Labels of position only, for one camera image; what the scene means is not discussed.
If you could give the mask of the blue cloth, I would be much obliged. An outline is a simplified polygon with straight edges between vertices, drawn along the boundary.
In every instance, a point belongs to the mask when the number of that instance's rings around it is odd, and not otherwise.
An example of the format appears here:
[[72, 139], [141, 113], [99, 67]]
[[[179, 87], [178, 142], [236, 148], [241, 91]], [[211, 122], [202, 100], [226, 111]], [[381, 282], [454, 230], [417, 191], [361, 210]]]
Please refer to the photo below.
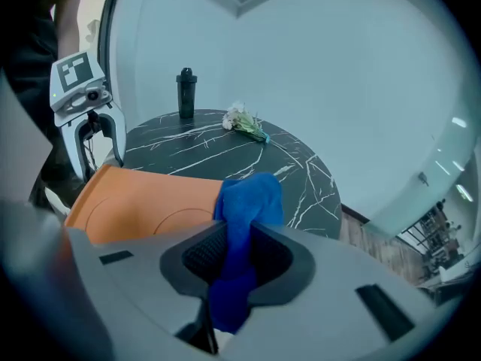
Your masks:
[[227, 251], [220, 274], [210, 286], [210, 316], [215, 329], [234, 335], [248, 317], [248, 295], [257, 287], [251, 222], [283, 223], [280, 182], [270, 173], [224, 180], [214, 219], [226, 222]]

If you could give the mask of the black shaker bottle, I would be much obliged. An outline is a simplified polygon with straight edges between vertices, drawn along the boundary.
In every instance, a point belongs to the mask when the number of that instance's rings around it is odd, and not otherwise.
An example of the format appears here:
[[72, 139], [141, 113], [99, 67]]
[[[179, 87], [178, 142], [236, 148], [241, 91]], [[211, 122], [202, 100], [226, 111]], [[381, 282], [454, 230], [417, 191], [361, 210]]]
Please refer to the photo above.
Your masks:
[[176, 82], [179, 116], [182, 119], [191, 119], [194, 116], [197, 77], [191, 68], [183, 68], [176, 76]]

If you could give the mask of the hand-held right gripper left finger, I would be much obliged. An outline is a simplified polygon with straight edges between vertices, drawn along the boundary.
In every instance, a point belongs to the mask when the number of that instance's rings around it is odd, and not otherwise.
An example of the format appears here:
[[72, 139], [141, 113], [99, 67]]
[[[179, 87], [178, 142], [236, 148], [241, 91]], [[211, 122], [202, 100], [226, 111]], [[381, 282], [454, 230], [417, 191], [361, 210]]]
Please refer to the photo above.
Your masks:
[[109, 361], [222, 361], [207, 315], [207, 283], [183, 253], [223, 223], [94, 245], [67, 230], [73, 257], [111, 345]]

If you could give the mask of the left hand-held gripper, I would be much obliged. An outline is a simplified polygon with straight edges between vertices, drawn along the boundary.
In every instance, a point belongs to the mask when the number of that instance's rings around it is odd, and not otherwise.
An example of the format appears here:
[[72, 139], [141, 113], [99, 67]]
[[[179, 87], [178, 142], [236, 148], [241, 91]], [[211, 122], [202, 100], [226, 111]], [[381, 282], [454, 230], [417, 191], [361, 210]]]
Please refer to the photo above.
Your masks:
[[[107, 91], [105, 74], [93, 53], [82, 51], [52, 64], [50, 72], [50, 108], [76, 176], [86, 183], [90, 167], [84, 147], [89, 134], [87, 112], [107, 104], [112, 95]], [[101, 130], [112, 140], [113, 155], [120, 167], [126, 153], [126, 122], [120, 109], [100, 110]]]

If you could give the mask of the person's black shirt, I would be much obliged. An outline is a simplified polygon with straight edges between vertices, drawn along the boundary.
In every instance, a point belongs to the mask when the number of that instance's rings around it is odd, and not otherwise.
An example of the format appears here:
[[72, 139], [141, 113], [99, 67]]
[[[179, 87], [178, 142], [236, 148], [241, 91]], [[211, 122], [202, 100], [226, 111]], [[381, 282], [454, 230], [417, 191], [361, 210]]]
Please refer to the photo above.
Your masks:
[[0, 0], [0, 67], [35, 125], [53, 125], [50, 72], [58, 58], [54, 23], [60, 0]]

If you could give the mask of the white flower bouquet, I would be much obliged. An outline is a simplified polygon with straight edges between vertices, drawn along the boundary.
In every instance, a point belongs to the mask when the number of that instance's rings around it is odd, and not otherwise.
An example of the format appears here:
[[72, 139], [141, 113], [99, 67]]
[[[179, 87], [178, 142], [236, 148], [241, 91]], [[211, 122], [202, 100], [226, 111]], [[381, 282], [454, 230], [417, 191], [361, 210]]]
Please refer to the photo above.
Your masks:
[[222, 127], [227, 131], [239, 132], [254, 141], [270, 143], [270, 136], [263, 130], [262, 124], [245, 107], [243, 102], [233, 103], [222, 117]]

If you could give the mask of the person's left forearm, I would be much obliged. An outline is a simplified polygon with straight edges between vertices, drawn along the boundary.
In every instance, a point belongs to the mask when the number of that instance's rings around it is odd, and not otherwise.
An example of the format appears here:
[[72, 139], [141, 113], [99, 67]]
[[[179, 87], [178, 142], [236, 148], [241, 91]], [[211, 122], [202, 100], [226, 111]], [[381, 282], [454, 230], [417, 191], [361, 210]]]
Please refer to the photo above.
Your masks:
[[57, 32], [59, 59], [79, 51], [80, 33], [77, 23], [79, 7], [80, 0], [60, 0], [56, 4], [54, 23]]

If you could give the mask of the orange plastic box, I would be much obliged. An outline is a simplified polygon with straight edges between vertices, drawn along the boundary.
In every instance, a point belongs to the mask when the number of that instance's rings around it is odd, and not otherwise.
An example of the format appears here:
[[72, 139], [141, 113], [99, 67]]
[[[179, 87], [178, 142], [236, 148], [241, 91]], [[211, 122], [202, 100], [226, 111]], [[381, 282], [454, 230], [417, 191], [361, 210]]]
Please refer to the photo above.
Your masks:
[[89, 180], [65, 225], [93, 244], [146, 238], [210, 222], [222, 181], [103, 165]]

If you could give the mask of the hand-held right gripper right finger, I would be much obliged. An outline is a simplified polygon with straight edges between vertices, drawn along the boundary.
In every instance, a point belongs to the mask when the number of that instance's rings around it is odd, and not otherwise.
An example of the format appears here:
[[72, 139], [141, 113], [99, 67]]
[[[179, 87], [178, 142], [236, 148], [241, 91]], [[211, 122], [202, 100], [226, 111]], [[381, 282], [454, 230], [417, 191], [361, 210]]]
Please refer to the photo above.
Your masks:
[[[424, 293], [365, 252], [286, 226], [275, 232], [305, 246], [316, 263], [310, 285], [284, 306], [255, 308], [225, 346], [226, 361], [408, 361], [447, 324], [451, 305]], [[414, 327], [388, 340], [356, 293], [377, 284]]]

